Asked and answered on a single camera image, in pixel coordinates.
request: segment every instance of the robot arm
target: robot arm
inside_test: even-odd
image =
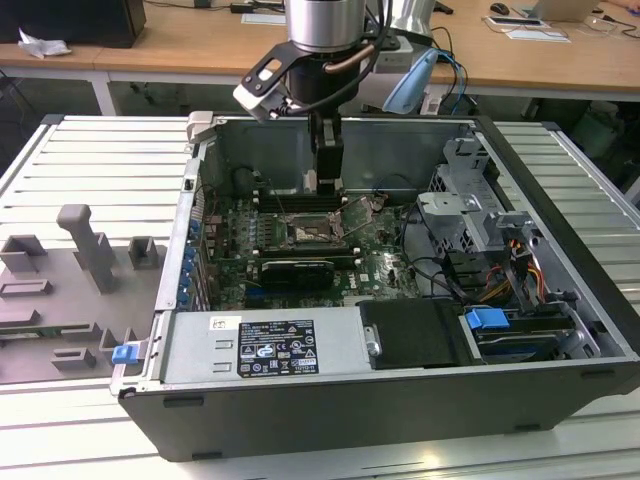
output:
[[[338,107],[356,96],[373,70],[387,39],[392,5],[387,0],[385,15],[378,0],[377,31],[369,34],[365,0],[288,0],[290,40],[271,49],[234,91],[257,120],[309,116],[318,193],[332,193],[340,177],[344,145]]]

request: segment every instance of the green motherboard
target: green motherboard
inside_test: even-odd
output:
[[[406,206],[374,195],[349,195],[335,211],[265,213],[252,199],[220,197],[205,215],[209,291],[214,310],[353,306],[365,299],[420,296],[400,234]],[[330,262],[321,289],[261,284],[265,262]]]

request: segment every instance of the computer mouse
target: computer mouse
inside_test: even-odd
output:
[[[509,13],[511,12],[509,10],[509,7],[507,7],[504,3],[492,3],[491,7],[489,7],[491,9],[492,12],[496,12],[499,13],[500,15],[509,15]]]

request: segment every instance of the paper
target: paper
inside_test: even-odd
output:
[[[287,20],[284,15],[244,13],[242,15],[242,23],[253,23],[258,25],[286,25]]]
[[[507,37],[512,40],[535,40],[537,42],[561,42],[571,43],[561,32],[541,32],[539,30],[514,30],[506,32]]]
[[[71,50],[67,48],[67,44],[63,40],[40,40],[27,35],[22,30],[20,30],[20,38],[18,46],[40,60],[47,55],[55,56],[71,53]]]

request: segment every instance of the laptop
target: laptop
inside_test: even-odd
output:
[[[583,22],[600,0],[538,0],[533,7],[512,7],[525,18],[549,22]]]

